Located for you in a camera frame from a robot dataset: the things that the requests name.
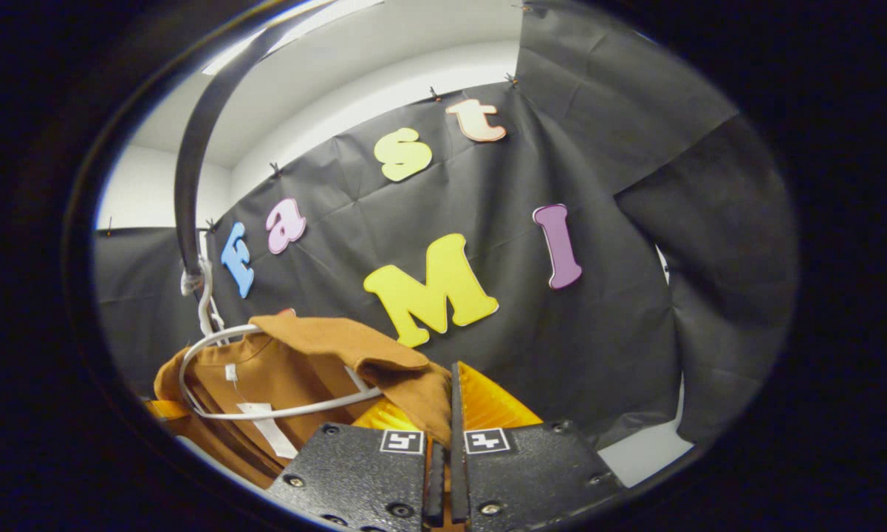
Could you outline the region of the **white clothes hanger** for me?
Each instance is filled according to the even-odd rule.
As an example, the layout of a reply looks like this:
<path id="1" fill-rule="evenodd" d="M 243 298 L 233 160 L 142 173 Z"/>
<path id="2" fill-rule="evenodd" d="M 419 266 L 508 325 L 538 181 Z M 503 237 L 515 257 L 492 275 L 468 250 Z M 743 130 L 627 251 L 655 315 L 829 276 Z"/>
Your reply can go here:
<path id="1" fill-rule="evenodd" d="M 211 321 L 211 314 L 209 311 L 211 296 L 213 296 L 213 277 L 211 276 L 211 263 L 204 256 L 197 257 L 196 269 L 192 270 L 186 268 L 183 276 L 181 276 L 181 286 L 183 286 L 183 289 L 188 292 L 196 287 L 194 282 L 198 282 L 198 287 L 202 290 L 202 296 L 198 303 L 197 312 L 205 337 L 200 341 L 197 341 L 192 347 L 188 348 L 181 361 L 179 377 L 177 378 L 181 394 L 191 405 L 194 414 L 207 418 L 207 420 L 275 420 L 276 418 L 297 417 L 297 415 L 318 413 L 349 406 L 358 402 L 375 400 L 375 398 L 383 396 L 383 392 L 379 390 L 379 388 L 370 387 L 360 376 L 358 376 L 358 374 L 355 373 L 355 371 L 347 367 L 346 373 L 348 373 L 352 383 L 358 388 L 358 392 L 348 396 L 332 398 L 331 400 L 315 402 L 288 409 L 270 410 L 268 412 L 241 414 L 207 413 L 186 384 L 185 373 L 189 363 L 194 359 L 194 356 L 203 351 L 204 348 L 211 346 L 211 344 L 218 344 L 221 340 L 228 340 L 237 336 L 245 337 L 253 333 L 260 333 L 262 329 L 255 326 L 255 324 L 241 324 L 241 326 L 231 327 L 230 329 L 213 331 L 211 329 L 213 321 Z"/>

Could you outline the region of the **black backdrop cloth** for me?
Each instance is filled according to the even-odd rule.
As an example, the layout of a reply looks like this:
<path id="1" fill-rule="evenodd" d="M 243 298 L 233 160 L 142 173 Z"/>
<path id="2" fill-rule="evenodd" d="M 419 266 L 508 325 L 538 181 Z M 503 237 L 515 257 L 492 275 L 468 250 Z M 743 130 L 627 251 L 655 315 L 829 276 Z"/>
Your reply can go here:
<path id="1" fill-rule="evenodd" d="M 798 286 L 787 186 L 705 75 L 578 0 L 309 0 L 143 106 L 106 175 L 96 299 L 132 393 L 205 337 L 181 293 L 174 172 L 213 76 L 321 4 L 245 75 L 196 197 L 213 331 L 346 318 L 461 361 L 595 450 L 736 423 Z"/>

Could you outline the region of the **brown shirt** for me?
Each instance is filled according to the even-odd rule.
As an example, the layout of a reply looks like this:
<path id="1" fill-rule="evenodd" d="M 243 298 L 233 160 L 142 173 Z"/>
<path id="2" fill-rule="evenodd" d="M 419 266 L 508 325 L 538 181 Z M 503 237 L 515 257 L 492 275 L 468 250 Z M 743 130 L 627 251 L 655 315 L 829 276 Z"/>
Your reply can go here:
<path id="1" fill-rule="evenodd" d="M 452 441 L 452 375 L 422 353 L 380 331 L 346 318 L 292 313 L 250 319 L 257 333 L 227 346 L 203 348 L 189 360 L 178 352 L 153 382 L 157 400 L 183 402 L 182 385 L 209 418 L 190 413 L 167 423 L 244 480 L 267 489 L 290 463 L 285 446 L 299 450 L 321 425 L 359 426 L 376 398 L 318 413 L 275 420 L 273 429 L 253 420 L 227 420 L 245 404 L 271 410 L 337 400 L 358 391 L 352 376 L 381 390 L 408 430 L 425 432 L 449 448 Z"/>

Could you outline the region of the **black clothes rack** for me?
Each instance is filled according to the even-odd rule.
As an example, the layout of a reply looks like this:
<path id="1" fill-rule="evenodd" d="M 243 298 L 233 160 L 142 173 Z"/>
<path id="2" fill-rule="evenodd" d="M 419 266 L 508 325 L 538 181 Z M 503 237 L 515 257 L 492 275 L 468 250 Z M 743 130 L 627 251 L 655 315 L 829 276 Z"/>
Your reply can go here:
<path id="1" fill-rule="evenodd" d="M 298 11 L 287 19 L 264 28 L 245 50 L 222 67 L 194 105 L 181 138 L 179 158 L 174 172 L 174 219 L 183 263 L 181 293 L 186 296 L 202 286 L 205 275 L 199 265 L 196 228 L 196 197 L 210 136 L 223 108 L 245 75 L 292 28 L 322 9 L 321 4 Z"/>

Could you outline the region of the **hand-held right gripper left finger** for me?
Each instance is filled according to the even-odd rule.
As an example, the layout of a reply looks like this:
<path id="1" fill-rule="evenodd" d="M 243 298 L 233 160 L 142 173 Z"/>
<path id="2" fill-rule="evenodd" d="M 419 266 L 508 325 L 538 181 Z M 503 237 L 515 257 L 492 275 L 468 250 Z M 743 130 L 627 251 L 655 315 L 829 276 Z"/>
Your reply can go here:
<path id="1" fill-rule="evenodd" d="M 267 492 L 346 528 L 430 531 L 444 523 L 445 448 L 381 398 L 352 424 L 319 426 Z"/>

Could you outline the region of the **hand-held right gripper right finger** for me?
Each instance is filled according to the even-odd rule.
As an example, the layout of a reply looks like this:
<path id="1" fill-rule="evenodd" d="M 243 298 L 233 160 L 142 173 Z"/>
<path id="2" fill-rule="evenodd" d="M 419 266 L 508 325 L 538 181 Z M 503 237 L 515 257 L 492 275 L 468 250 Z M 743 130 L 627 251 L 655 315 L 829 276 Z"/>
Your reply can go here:
<path id="1" fill-rule="evenodd" d="M 558 531 L 626 490 L 571 420 L 543 421 L 452 366 L 451 511 L 468 531 Z"/>

